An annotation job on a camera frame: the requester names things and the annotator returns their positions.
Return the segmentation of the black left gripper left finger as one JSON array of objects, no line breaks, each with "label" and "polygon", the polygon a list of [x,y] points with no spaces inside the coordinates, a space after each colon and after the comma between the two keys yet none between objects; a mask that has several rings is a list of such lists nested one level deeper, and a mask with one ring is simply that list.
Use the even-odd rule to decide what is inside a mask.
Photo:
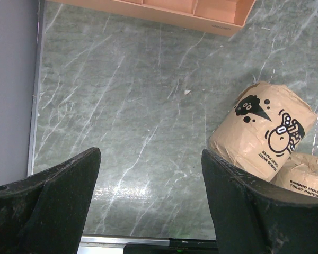
[{"label": "black left gripper left finger", "polygon": [[0,253],[77,253],[100,162],[93,147],[0,186]]}]

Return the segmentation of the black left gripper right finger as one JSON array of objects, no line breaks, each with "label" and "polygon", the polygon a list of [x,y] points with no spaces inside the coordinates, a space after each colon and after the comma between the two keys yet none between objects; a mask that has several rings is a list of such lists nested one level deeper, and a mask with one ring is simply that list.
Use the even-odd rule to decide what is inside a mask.
[{"label": "black left gripper right finger", "polygon": [[204,150],[220,253],[318,253],[318,198],[275,186]]}]

